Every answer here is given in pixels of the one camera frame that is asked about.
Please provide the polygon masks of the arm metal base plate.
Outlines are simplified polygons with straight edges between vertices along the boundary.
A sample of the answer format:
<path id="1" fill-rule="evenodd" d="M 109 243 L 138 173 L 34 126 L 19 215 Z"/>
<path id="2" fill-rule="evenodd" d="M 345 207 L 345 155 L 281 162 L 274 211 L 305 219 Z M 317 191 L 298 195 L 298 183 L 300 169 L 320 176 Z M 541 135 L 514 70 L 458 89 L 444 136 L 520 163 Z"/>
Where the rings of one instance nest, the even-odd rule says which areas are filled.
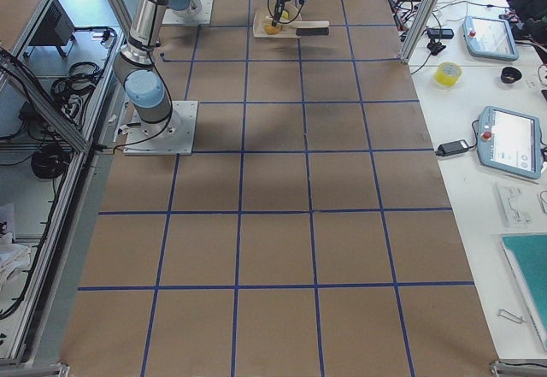
<path id="1" fill-rule="evenodd" d="M 168 156 L 190 155 L 196 129 L 198 101 L 173 101 L 173 114 L 169 122 L 148 124 L 142 122 L 136 110 L 127 132 L 126 144 L 122 147 L 126 155 Z"/>
<path id="2" fill-rule="evenodd" d="M 209 25 L 214 0 L 169 0 L 164 26 L 199 27 Z"/>

